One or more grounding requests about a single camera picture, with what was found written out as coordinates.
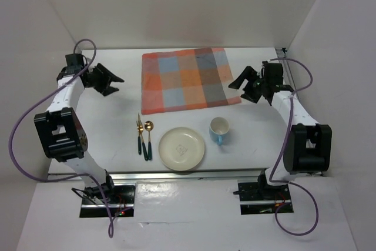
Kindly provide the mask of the gold spoon green handle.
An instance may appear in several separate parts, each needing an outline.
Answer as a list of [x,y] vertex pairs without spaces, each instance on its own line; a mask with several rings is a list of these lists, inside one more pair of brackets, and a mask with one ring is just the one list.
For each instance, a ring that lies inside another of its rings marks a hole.
[[152,143],[151,143],[151,135],[150,132],[154,128],[154,124],[152,121],[146,121],[144,124],[144,128],[147,131],[148,134],[148,146],[147,146],[147,155],[148,155],[148,160],[152,160],[153,158],[153,152],[152,152]]

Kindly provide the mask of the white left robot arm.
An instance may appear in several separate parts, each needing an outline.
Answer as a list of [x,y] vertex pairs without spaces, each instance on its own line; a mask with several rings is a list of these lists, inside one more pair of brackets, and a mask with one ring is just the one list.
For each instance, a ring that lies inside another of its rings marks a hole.
[[85,57],[78,53],[65,56],[67,66],[57,77],[59,91],[44,113],[33,121],[47,158],[70,167],[85,184],[84,195],[110,203],[116,189],[110,174],[100,167],[88,152],[88,137],[76,114],[79,98],[86,88],[93,88],[103,96],[118,91],[112,82],[124,80],[101,63],[88,69]]

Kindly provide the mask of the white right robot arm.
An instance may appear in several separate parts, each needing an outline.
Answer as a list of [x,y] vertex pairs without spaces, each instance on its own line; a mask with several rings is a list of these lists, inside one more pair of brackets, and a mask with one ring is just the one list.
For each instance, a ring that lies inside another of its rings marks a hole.
[[270,199],[277,188],[303,174],[325,172],[330,166],[332,129],[314,119],[297,98],[297,91],[284,83],[278,59],[264,61],[260,71],[250,66],[230,85],[242,88],[241,98],[257,103],[264,98],[287,125],[283,145],[273,167],[258,177],[256,192]]

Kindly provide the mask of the cream round plate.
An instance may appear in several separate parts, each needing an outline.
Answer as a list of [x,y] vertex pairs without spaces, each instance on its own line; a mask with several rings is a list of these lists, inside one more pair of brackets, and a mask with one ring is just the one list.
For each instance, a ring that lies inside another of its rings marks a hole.
[[193,129],[173,128],[161,137],[158,153],[167,168],[178,172],[188,171],[194,169],[203,160],[204,139]]

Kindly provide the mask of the orange blue checkered cloth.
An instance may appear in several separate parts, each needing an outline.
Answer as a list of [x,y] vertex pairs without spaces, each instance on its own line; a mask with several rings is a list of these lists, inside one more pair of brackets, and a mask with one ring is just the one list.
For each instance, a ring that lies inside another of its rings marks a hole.
[[143,115],[241,102],[224,48],[184,49],[142,56]]

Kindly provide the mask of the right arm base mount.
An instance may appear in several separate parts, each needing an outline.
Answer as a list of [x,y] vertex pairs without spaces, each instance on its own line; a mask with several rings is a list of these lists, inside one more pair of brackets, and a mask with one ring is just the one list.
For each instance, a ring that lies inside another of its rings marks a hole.
[[239,197],[242,215],[293,213],[293,204],[287,185],[261,188],[258,182],[239,182],[233,195]]

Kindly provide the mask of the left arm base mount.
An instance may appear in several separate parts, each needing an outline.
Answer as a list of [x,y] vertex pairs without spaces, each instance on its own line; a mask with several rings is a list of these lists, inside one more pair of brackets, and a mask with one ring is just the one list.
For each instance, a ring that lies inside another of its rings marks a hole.
[[[71,190],[82,199],[80,218],[102,218],[108,216],[106,205],[101,198],[90,197],[88,192],[82,189],[72,188]],[[136,185],[134,183],[115,185],[114,195],[107,199],[111,216],[134,217],[135,195]]]

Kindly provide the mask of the light blue mug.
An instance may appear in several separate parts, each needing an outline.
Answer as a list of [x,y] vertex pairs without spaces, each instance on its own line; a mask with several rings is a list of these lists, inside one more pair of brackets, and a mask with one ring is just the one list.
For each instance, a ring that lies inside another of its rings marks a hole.
[[221,146],[230,130],[229,122],[222,117],[215,117],[210,122],[209,135],[213,142]]

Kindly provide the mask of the gold fork green handle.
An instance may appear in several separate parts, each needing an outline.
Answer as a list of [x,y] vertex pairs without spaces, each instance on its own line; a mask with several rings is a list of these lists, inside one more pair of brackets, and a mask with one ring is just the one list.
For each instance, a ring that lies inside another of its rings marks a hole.
[[143,129],[142,129],[142,125],[141,125],[141,121],[140,121],[140,116],[139,115],[137,115],[136,124],[137,124],[137,134],[138,134],[138,137],[137,137],[138,154],[141,155],[142,154],[141,134],[142,134]]

